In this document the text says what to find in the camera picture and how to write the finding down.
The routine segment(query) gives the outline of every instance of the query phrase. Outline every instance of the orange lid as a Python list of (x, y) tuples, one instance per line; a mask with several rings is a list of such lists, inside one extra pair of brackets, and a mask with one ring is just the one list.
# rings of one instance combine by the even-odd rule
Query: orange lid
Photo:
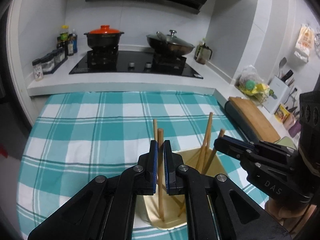
[(116, 29), (110, 29), (110, 25), (101, 25), (100, 29), (90, 31), (89, 33), (90, 34), (112, 34), (112, 33), (120, 33), (120, 31)]

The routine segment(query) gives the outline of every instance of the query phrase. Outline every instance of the purple object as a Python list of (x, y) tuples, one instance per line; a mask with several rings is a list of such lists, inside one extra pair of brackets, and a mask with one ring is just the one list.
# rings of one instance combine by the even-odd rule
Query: purple object
[(292, 138), (294, 138), (298, 132), (301, 131), (301, 124), (299, 120), (296, 121), (296, 123), (289, 129), (289, 134)]

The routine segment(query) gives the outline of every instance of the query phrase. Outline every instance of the hanging plastic bag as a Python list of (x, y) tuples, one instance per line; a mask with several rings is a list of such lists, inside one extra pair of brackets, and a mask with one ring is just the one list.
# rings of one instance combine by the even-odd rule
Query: hanging plastic bag
[(305, 63), (309, 61), (314, 37), (315, 34), (313, 29), (311, 29), (310, 26), (303, 24), (300, 29), (300, 34), (296, 43), (294, 54)]

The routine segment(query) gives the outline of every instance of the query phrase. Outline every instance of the pot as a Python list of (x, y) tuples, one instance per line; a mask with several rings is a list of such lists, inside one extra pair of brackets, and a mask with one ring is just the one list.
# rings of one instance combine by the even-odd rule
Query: pot
[(121, 32), (116, 29), (110, 29), (110, 25), (101, 25), (100, 29), (85, 33), (88, 46), (92, 49), (114, 48), (119, 44)]
[(157, 32), (156, 35), (147, 35), (147, 41), (150, 47), (159, 54), (174, 55), (176, 57), (189, 54), (195, 46), (175, 36), (176, 33), (174, 30), (170, 30), (168, 35)]

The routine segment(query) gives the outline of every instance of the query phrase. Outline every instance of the wall outlet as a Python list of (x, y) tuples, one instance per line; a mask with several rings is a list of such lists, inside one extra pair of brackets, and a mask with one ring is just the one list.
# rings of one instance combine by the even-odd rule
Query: wall outlet
[(292, 87), (292, 89), (291, 89), (291, 91), (290, 91), (290, 94), (292, 93), (292, 95), (291, 95), (291, 97), (292, 98), (295, 98), (296, 100), (299, 100), (299, 96), (300, 96), (300, 94), (301, 94), (301, 89), (299, 88), (299, 87), (297, 87), (297, 86), (293, 86)]

